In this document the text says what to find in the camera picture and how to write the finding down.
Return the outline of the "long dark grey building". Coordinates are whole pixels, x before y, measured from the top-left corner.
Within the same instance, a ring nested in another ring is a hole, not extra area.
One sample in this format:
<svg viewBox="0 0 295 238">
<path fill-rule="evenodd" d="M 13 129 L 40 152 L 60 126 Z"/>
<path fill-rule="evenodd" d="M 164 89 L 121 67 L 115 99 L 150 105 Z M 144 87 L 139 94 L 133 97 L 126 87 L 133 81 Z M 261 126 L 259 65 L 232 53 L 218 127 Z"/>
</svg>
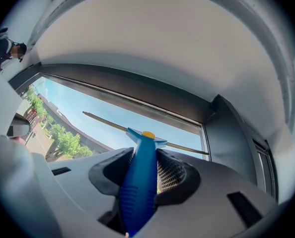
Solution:
<svg viewBox="0 0 295 238">
<path fill-rule="evenodd" d="M 80 145 L 87 146 L 93 152 L 93 155 L 113 151 L 113 148 L 95 140 L 72 125 L 66 116 L 60 113 L 58 108 L 52 102 L 48 102 L 44 96 L 38 94 L 37 97 L 43 101 L 43 108 L 47 111 L 48 115 L 54 119 L 54 123 L 65 128 L 66 132 L 71 132 L 73 135 L 79 134 Z"/>
</svg>

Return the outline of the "large window glass pane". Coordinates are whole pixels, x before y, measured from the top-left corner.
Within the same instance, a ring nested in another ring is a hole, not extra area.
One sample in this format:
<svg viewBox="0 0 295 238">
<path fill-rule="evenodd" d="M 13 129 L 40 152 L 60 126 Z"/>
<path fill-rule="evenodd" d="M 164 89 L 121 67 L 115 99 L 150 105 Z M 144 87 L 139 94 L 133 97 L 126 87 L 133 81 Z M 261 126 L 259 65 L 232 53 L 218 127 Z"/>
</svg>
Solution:
<svg viewBox="0 0 295 238">
<path fill-rule="evenodd" d="M 152 110 L 150 114 L 132 111 L 44 77 L 33 81 L 28 87 L 30 86 L 35 90 L 36 95 L 41 94 L 48 102 L 52 102 L 72 125 L 113 150 L 135 147 L 136 144 L 124 131 L 88 117 L 83 112 L 89 112 L 126 128 L 141 132 L 149 131 L 157 138 L 208 153 L 205 132 L 200 123 L 176 121 L 169 114 L 159 114 L 156 110 Z M 22 116 L 29 107 L 28 101 L 25 100 L 28 87 L 20 93 L 22 102 L 18 113 Z M 37 124 L 23 139 L 29 150 L 45 157 L 53 142 L 51 133 L 55 123 L 45 128 L 42 125 L 41 122 Z M 209 158 L 208 155 L 195 154 L 169 146 L 165 148 L 203 160 Z"/>
</svg>

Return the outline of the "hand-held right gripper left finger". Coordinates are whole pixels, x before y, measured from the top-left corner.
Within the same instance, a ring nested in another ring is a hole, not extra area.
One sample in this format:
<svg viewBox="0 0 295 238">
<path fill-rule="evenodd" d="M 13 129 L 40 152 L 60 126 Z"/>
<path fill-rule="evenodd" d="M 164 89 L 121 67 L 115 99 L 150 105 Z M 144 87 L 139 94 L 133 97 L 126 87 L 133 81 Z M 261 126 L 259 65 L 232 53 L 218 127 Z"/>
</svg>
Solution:
<svg viewBox="0 0 295 238">
<path fill-rule="evenodd" d="M 97 223 L 124 232 L 119 190 L 134 149 L 122 148 L 91 157 L 50 162 L 55 179 L 70 199 Z"/>
</svg>

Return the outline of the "narrow window glass pane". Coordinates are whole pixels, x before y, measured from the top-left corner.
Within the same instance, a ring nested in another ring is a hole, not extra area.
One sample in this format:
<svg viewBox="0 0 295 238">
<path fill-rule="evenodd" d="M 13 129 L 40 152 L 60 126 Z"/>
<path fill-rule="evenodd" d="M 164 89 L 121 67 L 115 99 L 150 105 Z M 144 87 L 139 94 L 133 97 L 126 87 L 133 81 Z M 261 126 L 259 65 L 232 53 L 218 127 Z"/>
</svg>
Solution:
<svg viewBox="0 0 295 238">
<path fill-rule="evenodd" d="M 260 166 L 262 168 L 262 177 L 264 180 L 264 190 L 267 194 L 273 196 L 273 185 L 272 185 L 272 176 L 269 165 L 269 158 L 267 156 L 267 151 L 259 143 L 254 141 L 256 151 L 258 153 Z"/>
</svg>

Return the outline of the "leaning roadside tree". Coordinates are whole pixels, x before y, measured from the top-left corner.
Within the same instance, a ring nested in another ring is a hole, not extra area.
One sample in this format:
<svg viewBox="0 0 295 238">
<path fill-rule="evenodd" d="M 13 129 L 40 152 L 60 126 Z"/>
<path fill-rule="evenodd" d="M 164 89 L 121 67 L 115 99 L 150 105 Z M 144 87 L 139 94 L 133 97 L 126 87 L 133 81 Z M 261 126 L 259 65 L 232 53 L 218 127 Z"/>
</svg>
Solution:
<svg viewBox="0 0 295 238">
<path fill-rule="evenodd" d="M 80 145 L 80 135 L 73 135 L 59 124 L 52 127 L 51 139 L 53 140 L 45 155 L 47 162 L 53 162 L 66 156 L 69 159 L 92 156 L 92 151 L 87 146 Z"/>
</svg>

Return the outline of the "red banner sign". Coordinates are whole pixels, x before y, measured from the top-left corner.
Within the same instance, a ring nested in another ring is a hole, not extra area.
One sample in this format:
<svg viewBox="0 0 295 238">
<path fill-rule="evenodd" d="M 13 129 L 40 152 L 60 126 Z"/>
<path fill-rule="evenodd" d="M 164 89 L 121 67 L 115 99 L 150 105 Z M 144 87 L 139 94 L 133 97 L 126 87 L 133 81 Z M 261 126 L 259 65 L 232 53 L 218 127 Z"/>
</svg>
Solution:
<svg viewBox="0 0 295 238">
<path fill-rule="evenodd" d="M 34 120 L 34 118 L 38 115 L 37 111 L 32 108 L 27 115 L 25 116 L 25 118 L 29 121 L 32 122 Z"/>
</svg>

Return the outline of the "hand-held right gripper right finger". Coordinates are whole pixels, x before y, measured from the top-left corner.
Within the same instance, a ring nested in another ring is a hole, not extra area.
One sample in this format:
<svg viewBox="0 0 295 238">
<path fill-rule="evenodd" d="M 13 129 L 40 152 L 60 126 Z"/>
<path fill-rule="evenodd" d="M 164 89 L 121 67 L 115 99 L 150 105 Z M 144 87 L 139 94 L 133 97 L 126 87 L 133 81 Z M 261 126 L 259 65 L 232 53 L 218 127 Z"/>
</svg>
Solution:
<svg viewBox="0 0 295 238">
<path fill-rule="evenodd" d="M 234 170 L 158 150 L 163 192 L 148 236 L 259 236 L 274 222 L 275 200 Z"/>
</svg>

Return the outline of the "row of small street trees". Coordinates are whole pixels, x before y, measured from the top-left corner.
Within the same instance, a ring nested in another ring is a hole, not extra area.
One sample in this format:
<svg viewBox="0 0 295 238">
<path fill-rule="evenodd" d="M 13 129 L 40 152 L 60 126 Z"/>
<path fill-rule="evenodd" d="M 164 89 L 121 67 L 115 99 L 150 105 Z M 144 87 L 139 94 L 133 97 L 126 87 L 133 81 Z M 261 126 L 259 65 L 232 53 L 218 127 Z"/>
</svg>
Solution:
<svg viewBox="0 0 295 238">
<path fill-rule="evenodd" d="M 25 100 L 28 101 L 29 107 L 26 109 L 23 116 L 25 117 L 32 108 L 34 108 L 38 113 L 34 120 L 30 122 L 31 129 L 33 129 L 40 122 L 43 124 L 43 128 L 45 128 L 47 125 L 52 126 L 55 120 L 52 116 L 48 114 L 46 109 L 43 107 L 44 102 L 40 97 L 36 95 L 35 90 L 30 86 L 27 88 L 27 91 L 25 93 Z"/>
</svg>

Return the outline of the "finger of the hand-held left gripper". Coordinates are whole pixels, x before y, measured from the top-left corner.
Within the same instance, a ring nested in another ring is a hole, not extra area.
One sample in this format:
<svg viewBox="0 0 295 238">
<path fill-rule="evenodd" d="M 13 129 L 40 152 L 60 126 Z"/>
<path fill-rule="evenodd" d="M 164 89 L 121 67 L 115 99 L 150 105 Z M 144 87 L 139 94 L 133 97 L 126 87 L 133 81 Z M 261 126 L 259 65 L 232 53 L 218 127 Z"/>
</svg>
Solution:
<svg viewBox="0 0 295 238">
<path fill-rule="evenodd" d="M 15 138 L 27 135 L 31 130 L 31 125 L 28 119 L 20 114 L 15 114 L 9 129 L 7 131 L 7 137 Z"/>
</svg>

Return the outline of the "blue squeegee with brass blade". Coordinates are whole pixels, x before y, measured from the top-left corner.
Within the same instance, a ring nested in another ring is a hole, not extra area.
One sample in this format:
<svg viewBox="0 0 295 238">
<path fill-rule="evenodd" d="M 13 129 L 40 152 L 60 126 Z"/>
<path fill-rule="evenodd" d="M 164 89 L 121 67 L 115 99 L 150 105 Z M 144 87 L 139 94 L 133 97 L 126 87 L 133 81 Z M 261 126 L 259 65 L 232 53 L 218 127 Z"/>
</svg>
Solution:
<svg viewBox="0 0 295 238">
<path fill-rule="evenodd" d="M 157 148 L 169 146 L 195 154 L 208 155 L 208 153 L 157 138 L 149 131 L 141 132 L 129 127 L 126 128 L 89 112 L 83 113 L 97 121 L 124 131 L 137 144 L 130 166 L 124 180 L 122 180 L 119 193 L 122 220 L 125 224 L 126 233 L 129 237 L 134 237 L 152 216 L 148 204 L 150 203 L 149 196 L 155 196 L 157 192 Z"/>
</svg>

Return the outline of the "black window frame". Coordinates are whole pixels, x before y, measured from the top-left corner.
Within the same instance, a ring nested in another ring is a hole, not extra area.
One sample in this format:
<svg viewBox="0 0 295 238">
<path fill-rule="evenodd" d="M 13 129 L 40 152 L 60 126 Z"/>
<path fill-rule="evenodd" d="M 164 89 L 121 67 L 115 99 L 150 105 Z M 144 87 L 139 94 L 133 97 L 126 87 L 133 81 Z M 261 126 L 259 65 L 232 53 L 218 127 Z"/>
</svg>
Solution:
<svg viewBox="0 0 295 238">
<path fill-rule="evenodd" d="M 254 144 L 256 141 L 267 151 L 272 197 L 278 199 L 278 178 L 268 143 L 244 122 L 231 102 L 221 95 L 206 101 L 152 78 L 85 64 L 37 63 L 12 76 L 9 83 L 16 92 L 20 92 L 42 76 L 132 111 L 150 114 L 156 110 L 159 114 L 169 114 L 176 121 L 203 124 L 211 160 L 234 169 L 264 189 L 262 168 Z"/>
</svg>

